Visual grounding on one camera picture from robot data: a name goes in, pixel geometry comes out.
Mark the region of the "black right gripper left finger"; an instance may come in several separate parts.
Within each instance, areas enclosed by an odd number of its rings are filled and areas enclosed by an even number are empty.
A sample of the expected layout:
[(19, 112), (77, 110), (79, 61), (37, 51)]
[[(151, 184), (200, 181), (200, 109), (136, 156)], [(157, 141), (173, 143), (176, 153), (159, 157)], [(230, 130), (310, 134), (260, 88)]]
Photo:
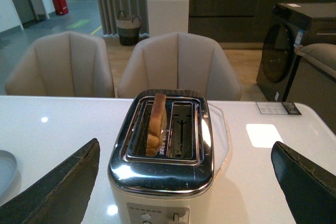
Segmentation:
[(94, 188), (100, 144), (93, 138), (1, 206), (1, 223), (81, 223)]

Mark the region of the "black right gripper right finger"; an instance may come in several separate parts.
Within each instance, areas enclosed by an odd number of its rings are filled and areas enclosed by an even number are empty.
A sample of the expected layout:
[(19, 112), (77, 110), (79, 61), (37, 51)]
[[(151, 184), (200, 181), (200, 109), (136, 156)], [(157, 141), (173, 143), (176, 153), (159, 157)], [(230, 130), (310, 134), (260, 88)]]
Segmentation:
[(296, 223), (335, 223), (334, 174), (279, 141), (271, 162)]

